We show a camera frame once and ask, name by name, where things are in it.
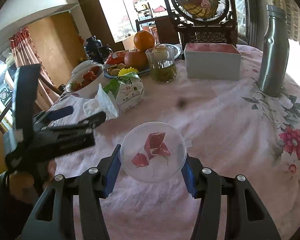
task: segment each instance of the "orange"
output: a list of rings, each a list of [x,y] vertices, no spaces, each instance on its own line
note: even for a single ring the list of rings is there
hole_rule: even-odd
[[[139,31],[134,36],[133,42],[138,50],[146,51],[154,47],[154,36],[148,31]]]
[[[124,56],[124,63],[129,67],[133,67],[138,71],[146,68],[148,59],[144,51],[130,51]]]

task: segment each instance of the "round table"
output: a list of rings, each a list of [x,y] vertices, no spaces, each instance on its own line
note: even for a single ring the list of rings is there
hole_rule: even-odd
[[[57,160],[57,173],[78,176],[111,155],[134,127],[165,122],[192,146],[190,156],[219,175],[244,174],[273,218],[283,240],[300,226],[300,87],[286,75],[278,98],[257,87],[262,52],[238,45],[239,81],[188,79],[185,61],[176,61],[174,82],[157,84],[142,77],[144,99],[117,119],[95,130],[96,146]],[[109,80],[103,78],[105,85]],[[55,125],[85,118],[87,99],[68,95],[52,109],[74,106],[74,114]],[[181,172],[159,184],[144,184],[120,170],[114,191],[101,200],[111,239],[190,239],[200,199],[187,192]],[[77,239],[82,239],[78,199],[74,199]],[[222,198],[218,239],[224,239],[226,197]]]

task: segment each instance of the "red snack bag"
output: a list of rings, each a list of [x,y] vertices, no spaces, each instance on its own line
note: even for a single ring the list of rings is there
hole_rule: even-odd
[[[114,53],[110,53],[108,58],[105,61],[105,64],[115,65],[115,64],[124,63],[124,56],[128,52],[129,52],[128,50],[123,50],[123,51],[117,51]]]
[[[133,159],[131,160],[131,162],[137,166],[137,168],[139,167],[146,167],[149,165],[149,162],[147,160],[147,157],[142,154],[142,153],[137,153],[136,156],[133,157]]]

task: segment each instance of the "human hand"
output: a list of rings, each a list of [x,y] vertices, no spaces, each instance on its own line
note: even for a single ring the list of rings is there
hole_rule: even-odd
[[[43,190],[50,184],[56,173],[57,164],[54,160],[48,163],[48,178],[43,184]],[[24,203],[33,203],[34,178],[28,172],[18,171],[9,176],[10,194]]]

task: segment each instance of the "black bottle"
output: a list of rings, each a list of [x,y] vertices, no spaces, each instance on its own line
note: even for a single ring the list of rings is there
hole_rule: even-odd
[[[113,53],[112,49],[110,49],[109,44],[98,48],[98,51],[99,51],[100,57],[103,59],[103,61],[106,61],[109,54]]]
[[[96,40],[95,36],[86,39],[87,44],[84,46],[84,50],[87,54],[88,59],[103,64],[103,60],[100,57],[98,48],[102,47],[101,40]]]

